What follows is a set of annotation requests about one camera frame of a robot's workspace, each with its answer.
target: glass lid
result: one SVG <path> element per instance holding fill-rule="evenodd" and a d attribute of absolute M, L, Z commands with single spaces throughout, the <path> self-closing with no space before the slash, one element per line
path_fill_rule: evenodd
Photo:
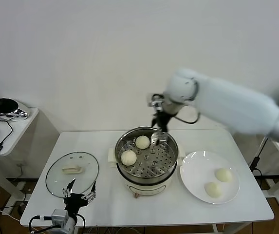
<path fill-rule="evenodd" d="M 69 153 L 57 160 L 46 175 L 47 190 L 57 197 L 63 197 L 62 189 L 75 179 L 74 193 L 87 191 L 96 181 L 99 172 L 97 159 L 86 152 Z"/>

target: white robotic arm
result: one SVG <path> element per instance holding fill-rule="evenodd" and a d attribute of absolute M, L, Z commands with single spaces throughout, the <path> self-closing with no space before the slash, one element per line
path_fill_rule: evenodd
<path fill-rule="evenodd" d="M 155 123 L 163 132 L 186 105 L 244 134 L 262 134 L 279 142 L 279 107 L 268 96 L 192 70 L 178 70 L 161 95 L 154 95 Z"/>

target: black cable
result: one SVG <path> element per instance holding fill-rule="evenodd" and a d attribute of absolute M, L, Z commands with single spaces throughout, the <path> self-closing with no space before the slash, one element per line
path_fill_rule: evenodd
<path fill-rule="evenodd" d="M 33 231 L 32 233 L 34 233 L 34 234 L 41 233 L 41 232 L 44 232 L 44 231 L 47 231 L 47 230 L 50 230 L 50 229 L 53 229 L 53 228 L 61 228 L 61 226 L 60 225 L 54 225 L 54 226 L 50 226 L 48 228 L 44 228 L 42 230 Z"/>
<path fill-rule="evenodd" d="M 4 143 L 4 141 L 12 134 L 12 132 L 13 132 L 13 127 L 9 124 L 9 122 L 8 121 L 6 121 L 6 120 L 0 120 L 1 122 L 6 122 L 7 123 L 7 125 L 11 128 L 11 131 L 10 131 L 10 133 L 9 134 L 7 134 L 7 136 L 0 142 L 0 146 L 2 146 L 3 145 L 3 143 Z"/>
<path fill-rule="evenodd" d="M 30 219 L 30 221 L 29 221 L 29 232 L 31 233 L 32 232 L 32 228 L 31 228 L 31 224 L 32 224 L 32 221 L 34 220 L 34 219 L 40 219 L 40 216 L 39 215 L 36 215 L 36 216 L 33 216 L 31 219 Z"/>
<path fill-rule="evenodd" d="M 260 175 L 262 176 L 262 173 L 261 173 L 261 170 L 260 170 L 260 169 L 255 168 L 255 170 L 256 170 L 256 171 L 259 171 Z"/>
<path fill-rule="evenodd" d="M 20 215 L 20 217 L 22 217 L 22 214 L 23 214 L 23 211 L 21 210 L 22 204 L 26 205 L 26 203 L 28 203 L 28 202 L 25 203 L 26 197 L 27 197 L 27 193 L 24 194 L 23 201 L 21 202 L 21 204 L 17 208 L 17 212 Z"/>
<path fill-rule="evenodd" d="M 26 197 L 27 197 L 27 194 L 25 193 L 22 202 L 24 202 L 24 201 L 26 200 Z M 18 205 L 18 206 L 3 206 L 3 207 L 0 208 L 0 210 L 3 210 L 3 209 L 5 209 L 5 208 L 10 208 L 10 207 L 21 207 L 21 206 L 20 206 L 20 205 Z"/>
<path fill-rule="evenodd" d="M 177 116 L 174 116 L 174 118 L 179 120 L 179 121 L 181 121 L 181 122 L 183 122 L 183 123 L 194 124 L 194 123 L 198 122 L 198 120 L 200 119 L 200 113 L 198 112 L 197 119 L 195 121 L 193 121 L 193 122 L 185 121 L 185 120 L 183 120 L 181 118 L 178 118 Z"/>
<path fill-rule="evenodd" d="M 79 217 L 81 217 L 82 218 L 82 220 L 83 220 L 83 231 L 82 231 L 82 234 L 85 232 L 85 218 L 82 216 L 82 215 L 80 215 L 80 214 L 77 214 L 76 216 L 79 216 Z"/>
<path fill-rule="evenodd" d="M 260 149 L 260 152 L 254 157 L 253 161 L 250 164 L 250 170 L 253 172 L 255 168 L 257 167 L 257 164 L 260 160 L 260 154 L 262 153 L 262 150 L 264 149 L 266 143 L 268 141 L 268 138 L 265 140 L 264 144 L 262 145 L 262 148 Z"/>
<path fill-rule="evenodd" d="M 4 206 L 4 207 L 0 207 L 0 209 L 5 209 L 5 208 L 12 208 L 12 207 L 18 207 L 20 205 L 17 205 L 17 206 Z"/>
<path fill-rule="evenodd" d="M 6 121 L 12 121 L 12 119 L 15 119 L 15 118 L 19 118 L 19 117 L 12 117 L 12 118 L 10 118 L 10 119 L 5 119 L 5 118 L 1 118 L 1 119 L 6 120 Z"/>

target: steamed bun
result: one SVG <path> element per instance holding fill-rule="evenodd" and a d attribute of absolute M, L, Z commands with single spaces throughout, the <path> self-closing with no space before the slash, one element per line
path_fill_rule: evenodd
<path fill-rule="evenodd" d="M 139 136 L 135 141 L 135 145 L 138 149 L 144 150 L 149 147 L 150 140 L 146 136 Z"/>
<path fill-rule="evenodd" d="M 121 161 L 125 166 L 133 165 L 136 160 L 137 156 L 132 150 L 126 150 L 121 155 Z"/>
<path fill-rule="evenodd" d="M 216 182 L 209 182 L 204 185 L 206 193 L 212 198 L 219 198 L 222 195 L 221 186 Z"/>
<path fill-rule="evenodd" d="M 215 171 L 216 178 L 221 182 L 232 181 L 232 172 L 227 168 L 220 168 Z"/>

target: metal hole tray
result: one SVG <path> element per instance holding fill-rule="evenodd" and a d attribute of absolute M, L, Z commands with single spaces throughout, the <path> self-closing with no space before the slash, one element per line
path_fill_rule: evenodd
<path fill-rule="evenodd" d="M 151 144 L 142 150 L 136 147 L 135 140 L 136 138 L 133 141 L 127 140 L 118 154 L 118 163 L 128 174 L 140 178 L 158 177 L 170 170 L 176 163 L 175 154 L 166 142 L 158 145 Z M 127 150 L 132 150 L 137 156 L 137 161 L 131 166 L 125 166 L 121 162 L 121 155 Z"/>

